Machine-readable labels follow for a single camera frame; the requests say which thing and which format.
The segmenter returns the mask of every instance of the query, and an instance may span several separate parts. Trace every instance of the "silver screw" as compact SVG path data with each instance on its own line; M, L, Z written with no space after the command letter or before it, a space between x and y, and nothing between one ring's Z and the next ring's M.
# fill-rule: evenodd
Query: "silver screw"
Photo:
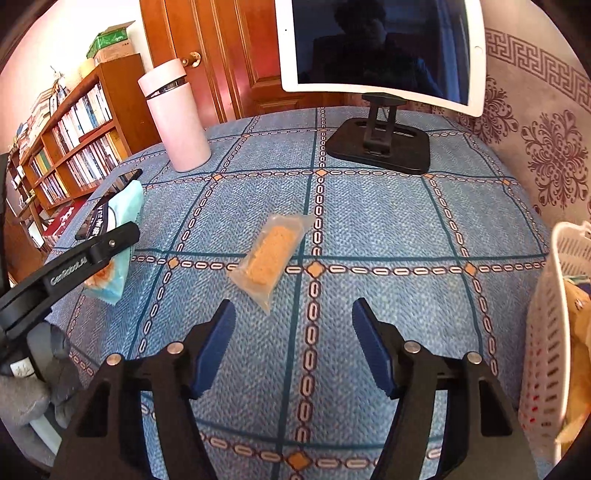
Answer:
M171 355L178 355L184 350L184 345L181 342L169 343L166 347L166 351Z
M482 357L478 352L469 352L468 361L474 365L480 365L482 363Z
M421 345L417 342L413 342L412 340L410 340L409 342L406 342L404 344L404 349L408 353L419 353L421 351Z
M123 357L118 353L112 353L107 357L107 365L114 367L123 360Z

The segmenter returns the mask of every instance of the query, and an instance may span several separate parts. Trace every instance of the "blue gripper pad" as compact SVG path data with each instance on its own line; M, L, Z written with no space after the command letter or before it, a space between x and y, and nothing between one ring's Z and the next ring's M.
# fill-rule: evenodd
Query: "blue gripper pad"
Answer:
M396 384L392 378L392 362L386 347L382 343L369 314L363 307L361 299L353 303L353 328L361 344L361 350L369 365L375 384L384 390L389 397L394 394Z
M195 398L199 398L212 387L235 326L236 308L229 301L222 316L209 333L201 354L195 360L195 380L191 389Z

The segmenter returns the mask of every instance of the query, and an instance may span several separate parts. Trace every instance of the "black phone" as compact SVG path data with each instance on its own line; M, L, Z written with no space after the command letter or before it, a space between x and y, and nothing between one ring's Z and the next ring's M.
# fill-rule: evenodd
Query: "black phone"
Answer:
M142 173L142 169L137 168L136 170L129 171L127 173L124 173L123 175L119 175L119 177L117 177L113 185L111 185L111 187L107 189L107 191L97 202L95 207L89 213L88 217L86 217L84 223L78 230L78 233L75 234L74 238L76 240L86 240L88 238L88 230L90 224L92 223L92 218L95 212L99 209L99 207L107 203L109 200L111 200L111 198L113 198L115 195L121 192L127 185L129 185L129 182L131 182L132 180L137 180Z

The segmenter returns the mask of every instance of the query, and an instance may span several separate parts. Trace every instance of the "pink tumbler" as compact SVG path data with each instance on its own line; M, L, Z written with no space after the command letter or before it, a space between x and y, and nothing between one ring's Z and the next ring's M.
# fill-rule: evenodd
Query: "pink tumbler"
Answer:
M180 172L200 167L212 155L186 75L174 59L138 80L170 163Z

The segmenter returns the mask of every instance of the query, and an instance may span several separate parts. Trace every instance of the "white plastic basket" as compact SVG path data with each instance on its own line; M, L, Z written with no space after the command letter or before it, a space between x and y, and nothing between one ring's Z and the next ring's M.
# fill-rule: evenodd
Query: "white plastic basket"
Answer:
M530 448L554 464L570 381L570 326L563 275L591 277L591 224L558 223L527 313L519 422Z

